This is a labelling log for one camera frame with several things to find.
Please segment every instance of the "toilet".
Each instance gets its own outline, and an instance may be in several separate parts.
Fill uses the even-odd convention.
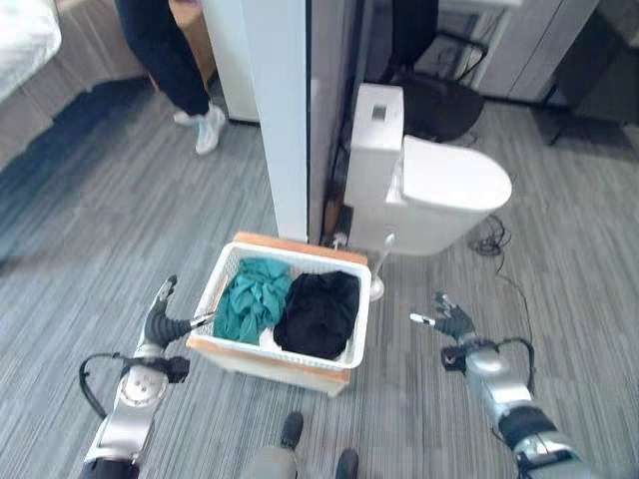
[[[504,205],[506,172],[479,152],[403,134],[400,87],[357,92],[344,203],[353,209],[351,248],[436,254]]]

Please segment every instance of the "bed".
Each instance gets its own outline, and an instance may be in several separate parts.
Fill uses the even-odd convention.
[[[0,14],[0,170],[78,94],[146,75],[113,0],[7,0]]]

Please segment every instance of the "gray pants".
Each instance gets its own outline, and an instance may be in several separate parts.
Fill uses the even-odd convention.
[[[298,476],[296,455],[290,449],[263,447],[253,456],[241,479],[295,479]]]

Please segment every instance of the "white bedsheet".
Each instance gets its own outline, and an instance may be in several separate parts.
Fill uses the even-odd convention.
[[[56,54],[61,40],[51,5],[0,0],[0,102]]]

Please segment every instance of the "office chair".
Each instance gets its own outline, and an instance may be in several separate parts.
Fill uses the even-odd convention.
[[[392,50],[379,81],[402,87],[406,134],[448,142],[466,133],[481,114],[481,95],[458,82],[477,68],[488,48],[479,42],[437,30],[438,10],[438,0],[392,1]],[[481,54],[454,81],[413,70],[414,64],[438,36],[476,48]]]

